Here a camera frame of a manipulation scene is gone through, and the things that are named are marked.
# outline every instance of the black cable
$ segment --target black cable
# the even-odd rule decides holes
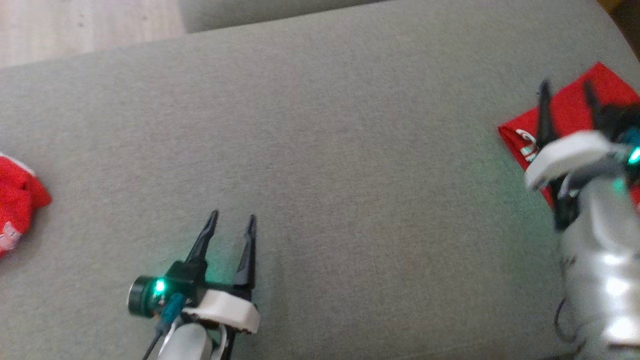
[[[156,332],[156,336],[155,338],[151,341],[151,345],[149,345],[149,348],[147,349],[147,352],[145,352],[145,355],[142,357],[142,360],[147,360],[149,358],[149,355],[151,355],[151,351],[154,350],[154,347],[156,347],[156,344],[158,343],[158,340],[160,340],[160,337],[162,336],[162,332]]]
[[[567,336],[562,328],[560,328],[560,324],[558,323],[558,319],[560,319],[560,311],[562,311],[565,302],[566,297],[563,298],[562,301],[560,301],[558,309],[556,309],[556,315],[554,316],[554,327],[556,328],[556,334],[558,335],[560,341],[562,341],[563,343],[572,344],[575,341],[577,334],[574,332],[571,336]]]

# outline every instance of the red cloth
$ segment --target red cloth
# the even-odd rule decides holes
[[[591,80],[601,104],[626,106],[640,101],[640,97],[631,86],[603,63],[597,63],[578,80],[558,91],[551,100],[554,127],[560,136],[570,135],[579,130],[593,129],[591,110],[584,96],[584,82],[587,79]],[[535,147],[531,139],[534,138],[537,129],[538,108],[531,109],[498,127],[504,143],[523,169],[529,167],[535,157]],[[640,203],[640,187],[635,186],[630,192],[637,208]],[[543,195],[551,205],[549,190],[543,190]]]
[[[37,208],[51,197],[33,171],[0,153],[0,256],[15,248]]]

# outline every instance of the red garment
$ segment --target red garment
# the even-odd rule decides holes
[[[558,91],[551,100],[551,114],[559,136],[570,135],[579,130],[593,129],[591,110],[584,96],[584,82],[587,79],[591,80],[601,104],[628,106],[640,101],[640,97],[631,86],[604,64],[597,63],[578,80]],[[498,127],[498,132],[504,143],[524,169],[529,167],[530,162],[535,158],[535,146],[532,139],[534,139],[537,129],[538,108],[531,109]],[[640,186],[633,187],[630,192],[637,208],[640,203]],[[549,189],[544,189],[543,195],[551,205]]]
[[[29,229],[33,211],[50,202],[33,171],[0,153],[0,256]]]

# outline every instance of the light wood floor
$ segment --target light wood floor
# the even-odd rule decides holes
[[[0,67],[184,34],[177,0],[0,0]]]

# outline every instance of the gray fabric surface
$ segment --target gray fabric surface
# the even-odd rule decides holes
[[[137,359],[139,274],[214,208],[212,280],[259,227],[235,359],[532,359],[563,348],[557,238],[496,126],[603,61],[593,1],[390,1],[0,71],[0,147],[54,202],[0,261],[0,357]]]
[[[381,0],[180,0],[187,32],[226,28]]]

